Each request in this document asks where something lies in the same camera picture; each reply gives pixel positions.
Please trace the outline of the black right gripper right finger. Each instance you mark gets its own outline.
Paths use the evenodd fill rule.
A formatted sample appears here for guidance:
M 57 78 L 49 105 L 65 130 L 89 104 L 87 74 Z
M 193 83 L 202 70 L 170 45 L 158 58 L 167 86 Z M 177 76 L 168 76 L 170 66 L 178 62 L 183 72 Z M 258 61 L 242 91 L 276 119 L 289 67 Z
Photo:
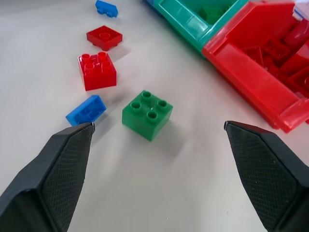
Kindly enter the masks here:
M 224 130 L 267 232 L 309 232 L 309 167 L 275 133 L 235 121 Z

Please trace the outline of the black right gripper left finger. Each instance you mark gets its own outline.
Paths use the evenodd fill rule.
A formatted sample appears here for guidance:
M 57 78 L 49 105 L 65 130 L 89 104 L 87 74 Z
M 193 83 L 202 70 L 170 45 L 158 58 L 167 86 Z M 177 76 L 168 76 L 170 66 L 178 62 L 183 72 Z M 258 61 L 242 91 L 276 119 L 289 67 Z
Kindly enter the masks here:
M 68 127 L 0 196 L 0 232 L 67 232 L 85 179 L 93 123 Z

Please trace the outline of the blue flat toy brick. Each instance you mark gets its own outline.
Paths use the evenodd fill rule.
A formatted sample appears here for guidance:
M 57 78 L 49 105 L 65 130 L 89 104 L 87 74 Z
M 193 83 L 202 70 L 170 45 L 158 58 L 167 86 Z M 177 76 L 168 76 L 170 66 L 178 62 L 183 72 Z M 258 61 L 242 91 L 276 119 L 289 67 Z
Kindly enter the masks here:
M 92 95 L 66 115 L 67 121 L 72 126 L 87 122 L 95 122 L 104 112 L 106 106 L 99 95 Z

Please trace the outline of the red plastic storage bin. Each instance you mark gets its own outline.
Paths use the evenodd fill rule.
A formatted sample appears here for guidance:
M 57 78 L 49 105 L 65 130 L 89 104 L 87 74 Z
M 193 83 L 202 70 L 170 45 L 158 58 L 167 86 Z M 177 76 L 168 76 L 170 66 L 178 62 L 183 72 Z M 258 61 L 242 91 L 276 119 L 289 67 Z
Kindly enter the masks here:
M 290 132 L 309 124 L 309 99 L 242 52 L 256 36 L 280 37 L 293 23 L 294 0 L 250 1 L 203 47 L 203 55 L 225 80 L 275 129 Z

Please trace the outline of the red bricks in bin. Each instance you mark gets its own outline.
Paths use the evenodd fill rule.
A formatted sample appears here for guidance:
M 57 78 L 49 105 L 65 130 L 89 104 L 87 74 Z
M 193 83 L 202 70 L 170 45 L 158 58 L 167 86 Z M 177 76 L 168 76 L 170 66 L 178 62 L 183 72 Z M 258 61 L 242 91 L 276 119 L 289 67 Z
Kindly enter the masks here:
M 241 49 L 292 92 L 309 99 L 309 21 L 292 24 L 282 36 L 261 33 Z

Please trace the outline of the tall red toy brick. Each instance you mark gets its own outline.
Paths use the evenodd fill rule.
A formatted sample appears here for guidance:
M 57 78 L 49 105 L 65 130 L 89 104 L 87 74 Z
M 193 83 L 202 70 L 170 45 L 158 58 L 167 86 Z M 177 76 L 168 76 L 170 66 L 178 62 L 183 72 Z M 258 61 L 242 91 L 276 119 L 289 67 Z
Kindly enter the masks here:
M 108 53 L 82 54 L 78 63 L 86 91 L 116 86 L 117 71 Z

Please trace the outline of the green square toy brick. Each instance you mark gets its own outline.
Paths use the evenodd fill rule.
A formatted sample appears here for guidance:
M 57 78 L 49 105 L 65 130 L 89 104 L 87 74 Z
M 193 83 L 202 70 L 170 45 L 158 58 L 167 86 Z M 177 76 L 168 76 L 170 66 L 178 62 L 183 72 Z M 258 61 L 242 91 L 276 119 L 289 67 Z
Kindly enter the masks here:
M 169 121 L 173 106 L 143 90 L 122 111 L 122 123 L 152 141 Z

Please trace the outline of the flat red toy brick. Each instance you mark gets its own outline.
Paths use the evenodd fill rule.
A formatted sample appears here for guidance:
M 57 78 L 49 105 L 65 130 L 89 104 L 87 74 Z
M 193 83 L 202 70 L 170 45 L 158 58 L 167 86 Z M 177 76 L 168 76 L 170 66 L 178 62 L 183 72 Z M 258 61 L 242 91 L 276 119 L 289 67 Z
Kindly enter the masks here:
M 103 51 L 109 51 L 123 41 L 121 33 L 107 26 L 101 26 L 87 32 L 86 38 L 92 45 L 101 48 Z

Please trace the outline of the white label card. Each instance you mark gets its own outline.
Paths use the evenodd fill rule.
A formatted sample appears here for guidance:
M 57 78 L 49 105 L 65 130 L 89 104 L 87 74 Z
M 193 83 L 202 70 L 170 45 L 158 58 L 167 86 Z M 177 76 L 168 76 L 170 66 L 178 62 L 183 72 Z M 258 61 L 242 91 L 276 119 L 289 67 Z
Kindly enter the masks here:
M 299 21 L 309 21 L 309 0 L 294 0 L 293 17 Z

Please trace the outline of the green plastic storage bin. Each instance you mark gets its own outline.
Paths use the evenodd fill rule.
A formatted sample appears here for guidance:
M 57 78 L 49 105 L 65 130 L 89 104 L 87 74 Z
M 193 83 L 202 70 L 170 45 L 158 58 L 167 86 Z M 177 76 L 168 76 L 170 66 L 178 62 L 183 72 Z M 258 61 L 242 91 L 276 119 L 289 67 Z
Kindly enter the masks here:
M 249 0 L 154 0 L 163 18 L 199 53 Z

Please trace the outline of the blue toy brick with wheels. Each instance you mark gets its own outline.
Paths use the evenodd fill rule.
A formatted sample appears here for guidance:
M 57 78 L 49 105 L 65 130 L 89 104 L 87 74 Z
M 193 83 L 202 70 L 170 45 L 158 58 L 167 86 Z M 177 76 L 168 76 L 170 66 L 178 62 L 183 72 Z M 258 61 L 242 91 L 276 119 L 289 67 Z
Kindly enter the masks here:
M 106 15 L 108 17 L 117 17 L 118 16 L 118 10 L 117 7 L 115 5 L 112 5 L 110 3 L 101 1 L 101 0 L 97 0 L 95 3 L 95 7 L 97 9 L 97 12 L 99 14 L 103 14 Z

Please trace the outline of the blue plastic storage bin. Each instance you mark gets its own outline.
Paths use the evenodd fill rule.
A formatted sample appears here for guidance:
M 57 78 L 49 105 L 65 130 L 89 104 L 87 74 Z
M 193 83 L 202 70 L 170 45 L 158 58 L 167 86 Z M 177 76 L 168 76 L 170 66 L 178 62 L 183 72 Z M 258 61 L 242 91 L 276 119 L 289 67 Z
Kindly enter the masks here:
M 154 0 L 143 0 L 159 17 L 163 17 L 162 14 L 153 6 Z

